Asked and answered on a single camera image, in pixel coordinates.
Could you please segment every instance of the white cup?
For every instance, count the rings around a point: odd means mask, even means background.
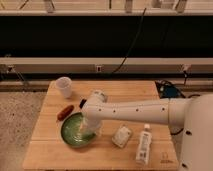
[[[69,77],[60,77],[56,80],[56,88],[61,92],[64,98],[69,98],[72,94],[72,80]]]

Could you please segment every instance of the wooden tabletop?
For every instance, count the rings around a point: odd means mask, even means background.
[[[64,99],[51,82],[30,145],[23,163],[25,170],[177,170],[178,161],[168,126],[151,124],[153,141],[149,164],[135,161],[139,133],[144,123],[127,121],[104,121],[101,136],[90,145],[72,149],[60,135],[62,122],[56,115],[67,105],[79,112],[81,99],[88,98],[91,91],[100,89],[108,95],[108,102],[128,102],[158,99],[152,81],[73,81],[73,94]],[[120,149],[112,141],[112,135],[121,124],[133,131],[126,147]]]

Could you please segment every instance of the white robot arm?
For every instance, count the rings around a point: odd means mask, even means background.
[[[213,94],[196,99],[106,103],[95,90],[83,105],[83,127],[95,132],[102,120],[184,126],[179,171],[213,171]]]

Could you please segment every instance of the white object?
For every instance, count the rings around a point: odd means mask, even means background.
[[[132,131],[126,126],[122,125],[112,137],[112,142],[118,147],[123,148],[127,144],[131,135]]]
[[[72,94],[72,81],[69,77],[61,77],[56,80],[56,88],[60,91],[64,98],[69,98]]]
[[[136,153],[136,161],[138,163],[149,163],[150,144],[152,142],[152,134],[149,132],[150,125],[145,124],[144,131],[140,133],[139,145]]]
[[[103,119],[184,125],[179,171],[213,170],[213,94],[126,103],[105,103],[104,97],[94,91],[83,106],[88,129]]]

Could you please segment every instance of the floor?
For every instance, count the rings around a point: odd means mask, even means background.
[[[23,171],[22,162],[45,94],[0,92],[0,171]],[[178,158],[181,137],[182,134],[173,136]]]

